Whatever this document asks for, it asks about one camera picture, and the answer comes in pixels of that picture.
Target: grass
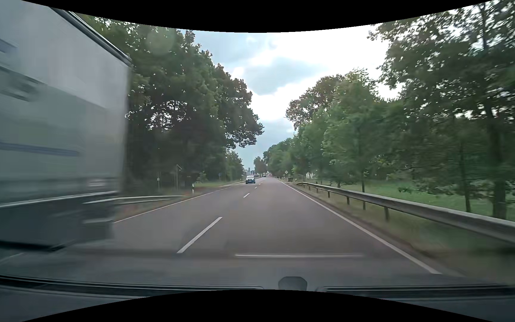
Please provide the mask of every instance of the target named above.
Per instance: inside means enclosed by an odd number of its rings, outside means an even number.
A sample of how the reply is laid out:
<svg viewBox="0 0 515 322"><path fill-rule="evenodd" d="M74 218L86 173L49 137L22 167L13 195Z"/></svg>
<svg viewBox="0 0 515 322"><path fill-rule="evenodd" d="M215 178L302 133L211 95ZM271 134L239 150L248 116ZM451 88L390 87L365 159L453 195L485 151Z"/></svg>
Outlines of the grass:
<svg viewBox="0 0 515 322"><path fill-rule="evenodd" d="M366 186L365 192L462 210L455 207L458 200L454 196L437 198L426 194L400 193L397 189L399 186L402 184L371 183ZM325 191L319 190L319 193L316 193L314 188L299 188L463 275L480 280L515 284L515 245L395 210L389 210L387 221L383 207L366 203L366 210L363 210L361 201L350 198L348 205L344 196L331 194L331 197L327 198ZM358 186L344 188L360 190Z"/></svg>
<svg viewBox="0 0 515 322"><path fill-rule="evenodd" d="M194 196L204 194L207 192L207 189L227 185L230 183L241 182L241 180L233 180L233 181L208 181L204 183L197 183L194 187ZM181 198L170 198L165 201L154 201L154 202L141 202L141 203L131 203L128 205L121 205L117 207L117 211L115 214L115 220L120 220L124 218L128 218L130 216L138 215L145 211L157 209L163 207L165 205L169 205L171 203L175 203L181 200L185 200L192 196L191 189L181 189L180 191L176 191L174 188L169 187L161 187L160 190L150 189L149 191L135 191L134 193L129 193L128 195L183 195Z"/></svg>
<svg viewBox="0 0 515 322"><path fill-rule="evenodd" d="M382 196L389 196L391 198L403 199L413 202L425 203L427 205L438 206L443 208L455 209L466 211L464 204L464 197L459 195L432 195L420 191L413 191L412 193L400 192L399 188L410 187L415 190L412 182L403 181L368 181L365 183L365 192L369 194L376 194ZM361 184L357 185L343 185L341 188L361 191ZM515 196L508 195L508 200L515 201ZM479 215L491 216L492 204L486 199L473 199L470 201L472 212ZM508 206L507 219L515 221L515 203Z"/></svg>
<svg viewBox="0 0 515 322"><path fill-rule="evenodd" d="M214 188L224 185L229 185L232 183L242 182L242 179L239 180L230 180L230 181L206 181L206 182L197 182L194 184L195 188Z"/></svg>

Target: metal guardrail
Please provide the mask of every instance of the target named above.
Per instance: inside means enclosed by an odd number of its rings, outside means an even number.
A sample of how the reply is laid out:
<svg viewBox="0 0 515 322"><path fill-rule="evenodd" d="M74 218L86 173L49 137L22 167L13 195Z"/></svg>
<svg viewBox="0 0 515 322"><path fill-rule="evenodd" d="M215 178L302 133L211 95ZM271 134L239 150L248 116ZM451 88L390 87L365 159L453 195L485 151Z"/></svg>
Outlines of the metal guardrail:
<svg viewBox="0 0 515 322"><path fill-rule="evenodd" d="M297 185L310 187L310 190L311 188L315 188L317 190L327 191L329 197L331 193L346 196L347 203L349 203L349 198L353 198L359 201L382 206L384 207L384 215L387 220L389 218L389 209L394 209L413 216L466 229L515 244L515 222L513 221L430 206L424 203L395 199L381 195L318 185L316 183L299 182Z"/></svg>
<svg viewBox="0 0 515 322"><path fill-rule="evenodd" d="M165 201L171 198L180 198L184 196L185 195L119 196L115 198L88 201L83 204L87 205L90 203L114 202L117 205L127 205L129 203Z"/></svg>

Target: road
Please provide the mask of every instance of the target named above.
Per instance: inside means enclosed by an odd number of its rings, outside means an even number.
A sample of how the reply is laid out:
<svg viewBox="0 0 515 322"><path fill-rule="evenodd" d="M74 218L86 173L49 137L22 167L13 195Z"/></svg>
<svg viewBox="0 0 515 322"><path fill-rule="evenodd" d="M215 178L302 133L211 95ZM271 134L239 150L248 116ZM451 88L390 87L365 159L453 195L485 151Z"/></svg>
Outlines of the road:
<svg viewBox="0 0 515 322"><path fill-rule="evenodd" d="M398 269L425 270L275 178L118 221L114 233L117 248L219 250L238 257L385 257L397 258Z"/></svg>
<svg viewBox="0 0 515 322"><path fill-rule="evenodd" d="M217 188L113 229L110 241L45 256L23 253L0 268L63 280L273 289L282 277L300 276L310 290L430 285L450 277L275 178Z"/></svg>

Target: truck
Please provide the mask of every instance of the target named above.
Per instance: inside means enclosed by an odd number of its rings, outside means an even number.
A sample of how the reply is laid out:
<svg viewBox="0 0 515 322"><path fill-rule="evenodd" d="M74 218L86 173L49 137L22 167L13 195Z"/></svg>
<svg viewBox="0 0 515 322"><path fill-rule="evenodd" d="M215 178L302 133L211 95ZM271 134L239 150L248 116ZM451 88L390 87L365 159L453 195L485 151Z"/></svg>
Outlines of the truck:
<svg viewBox="0 0 515 322"><path fill-rule="evenodd" d="M0 242L108 238L131 61L75 13L0 0Z"/></svg>

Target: white lane marking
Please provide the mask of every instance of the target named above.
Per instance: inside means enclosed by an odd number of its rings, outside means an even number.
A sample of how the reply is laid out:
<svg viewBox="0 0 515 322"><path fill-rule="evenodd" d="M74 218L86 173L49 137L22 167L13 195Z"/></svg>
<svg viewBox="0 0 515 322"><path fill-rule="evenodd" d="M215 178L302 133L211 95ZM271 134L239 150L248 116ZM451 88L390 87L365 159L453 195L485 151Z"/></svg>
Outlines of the white lane marking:
<svg viewBox="0 0 515 322"><path fill-rule="evenodd" d="M236 254L235 256L254 258L343 258L363 257L363 254Z"/></svg>
<svg viewBox="0 0 515 322"><path fill-rule="evenodd" d="M302 195L303 195L303 196L305 196L307 199L309 199L309 200L311 200L311 201L315 202L315 203L316 203L316 204L318 204L319 206L321 206L321 207L323 207L323 208L325 208L325 209L327 209L327 210L331 211L334 215L339 216L342 220L344 220L344 221L346 221L346 222L350 223L351 225L353 225L353 226L357 227L359 230L361 230L361 231L362 231L362 232L364 232L365 234L367 234L367 235L371 236L372 238L375 238L376 240L380 241L380 242L381 242L381 243L383 243L384 245L388 246L390 249L392 249L392 250L394 250L395 252L397 252L397 253L399 253L399 254L401 254L401 255L405 256L406 258L408 258L409 260L411 260L413 263L417 264L418 266L420 266L420 267L422 267L422 268L424 268L424 269L428 270L428 271L429 271L429 273L432 273L432 274L442 274L442 273L440 273L439 271L435 270L434 268L432 268L432 267L430 267L430 266L426 265L426 264L425 264L425 263L423 263L422 261L420 261L420 260L418 260L418 259L414 258L414 257L413 257L413 256L411 256L410 254L408 254L408 253L404 252L403 250L401 250L401 249L400 249L400 248L398 248L397 246L395 246L395 245L391 244L390 242L387 242L386 240L384 240L384 239L382 239L382 238L378 237L377 235L373 234L372 232L370 232L370 231L366 230L365 228L362 228L361 226L359 226L358 224L354 223L353 221L350 221L349 219L345 218L344 216L341 216L340 214L336 213L336 212L335 212L335 211L333 211L332 209L330 209L330 208L326 207L325 205L323 205L323 204L321 204L321 203L317 202L316 200L314 200L314 199L313 199L313 198L311 198L310 196L308 196L308 195L304 194L303 192L301 192L301 191L297 190L296 188L291 187L291 186L289 186L289 185L288 185L288 184L286 184L286 183L283 183L283 184L284 184L284 185L286 185L286 186L288 186L288 187L290 187L290 188L292 188L293 190L295 190L295 191L296 191L296 192L298 192L299 194L302 194Z"/></svg>
<svg viewBox="0 0 515 322"><path fill-rule="evenodd" d="M209 194L213 194L213 193L215 193L215 191L212 191L211 193L207 193L207 194L203 194L203 195L195 196L195 197L193 197L193 198L188 198L188 199L186 199L186 200L182 200L182 201L178 201L178 202L175 202L175 203L171 203L171 204L169 204L169 205L166 205L166 206L163 206L163 207L160 207L160 208L156 208L156 209L148 210L148 211L145 211L145 212L143 212L143 213L141 213L141 214L138 214L138 215L134 215L134 216L130 216L130 217L128 217L128 218L120 219L120 220L118 220L118 221L115 221L114 223L118 223L118 222L121 222L121 221L123 221L123 220L127 220L127 219L134 218L134 217L136 217L136 216L140 216L140 215L144 215L144 214L147 214L147 213L151 213L151 212L153 212L153 211L156 211L156 210L159 210L159 209L162 209L162 208L166 208L166 207L170 207L170 206L173 206L173 205L177 205L177 204L179 204L179 203L181 203L181 202L189 201L189 200L192 200L192 199L196 199L196 198L198 198L198 197L200 197L200 196L205 196L205 195L209 195Z"/></svg>
<svg viewBox="0 0 515 322"><path fill-rule="evenodd" d="M192 244L194 244L194 242L196 240L198 240L198 238L200 238L206 231L208 231L208 229L212 228L212 226L215 225L222 218L223 217L218 217L218 219L214 220L213 223L211 223L208 227L204 228L204 230L202 230L199 234L197 234L196 237L192 238L192 240L189 241L186 245L184 245L184 247L182 247L178 252L176 252L176 254L181 254L185 250L187 250L188 247L190 247Z"/></svg>

